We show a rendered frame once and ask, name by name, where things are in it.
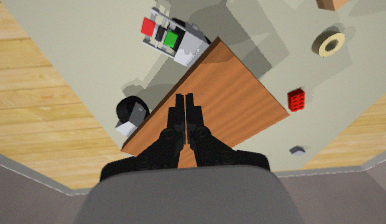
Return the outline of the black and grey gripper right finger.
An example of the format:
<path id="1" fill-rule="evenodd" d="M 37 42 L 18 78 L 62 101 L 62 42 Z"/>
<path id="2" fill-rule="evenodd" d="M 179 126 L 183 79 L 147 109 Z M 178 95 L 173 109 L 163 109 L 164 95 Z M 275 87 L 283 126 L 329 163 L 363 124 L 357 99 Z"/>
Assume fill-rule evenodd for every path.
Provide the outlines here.
<path id="1" fill-rule="evenodd" d="M 204 126 L 201 106 L 194 106 L 193 93 L 185 95 L 187 142 L 194 151 L 197 167 L 252 165 L 270 170 L 267 157 L 261 153 L 233 150 Z"/>

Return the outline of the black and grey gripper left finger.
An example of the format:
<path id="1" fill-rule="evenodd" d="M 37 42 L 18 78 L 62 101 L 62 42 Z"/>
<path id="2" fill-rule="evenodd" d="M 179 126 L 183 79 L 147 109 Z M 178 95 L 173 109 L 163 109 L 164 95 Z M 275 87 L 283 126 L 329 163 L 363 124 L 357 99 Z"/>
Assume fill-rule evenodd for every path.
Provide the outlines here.
<path id="1" fill-rule="evenodd" d="M 183 111 L 184 108 L 184 111 Z M 175 107 L 169 107 L 167 128 L 159 139 L 138 156 L 128 157 L 106 164 L 100 181 L 126 172 L 178 168 L 180 151 L 186 144 L 184 95 L 176 94 Z"/>

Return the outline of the tan rectangular block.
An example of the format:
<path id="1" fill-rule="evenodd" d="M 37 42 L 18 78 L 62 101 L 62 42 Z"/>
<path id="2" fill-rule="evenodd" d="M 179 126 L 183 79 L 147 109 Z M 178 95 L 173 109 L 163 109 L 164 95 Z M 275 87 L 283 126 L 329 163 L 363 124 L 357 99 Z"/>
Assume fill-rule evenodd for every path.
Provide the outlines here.
<path id="1" fill-rule="evenodd" d="M 316 0 L 319 9 L 336 11 L 349 0 Z"/>

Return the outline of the beige roll of masking tape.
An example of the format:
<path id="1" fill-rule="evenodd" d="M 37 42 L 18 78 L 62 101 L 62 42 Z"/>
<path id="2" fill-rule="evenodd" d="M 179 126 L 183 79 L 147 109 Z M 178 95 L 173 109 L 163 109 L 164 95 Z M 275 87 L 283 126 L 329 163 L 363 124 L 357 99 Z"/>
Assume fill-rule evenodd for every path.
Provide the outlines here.
<path id="1" fill-rule="evenodd" d="M 326 57 L 335 53 L 344 43 L 345 35 L 333 30 L 319 35 L 312 44 L 312 52 Z"/>

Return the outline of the red toy brick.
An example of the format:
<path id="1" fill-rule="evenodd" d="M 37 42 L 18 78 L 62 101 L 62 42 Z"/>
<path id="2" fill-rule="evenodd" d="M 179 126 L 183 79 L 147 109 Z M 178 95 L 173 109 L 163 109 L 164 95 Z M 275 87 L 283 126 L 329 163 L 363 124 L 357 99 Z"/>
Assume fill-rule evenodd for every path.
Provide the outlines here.
<path id="1" fill-rule="evenodd" d="M 297 89 L 288 94 L 288 108 L 292 112 L 304 108 L 305 92 L 302 89 Z"/>

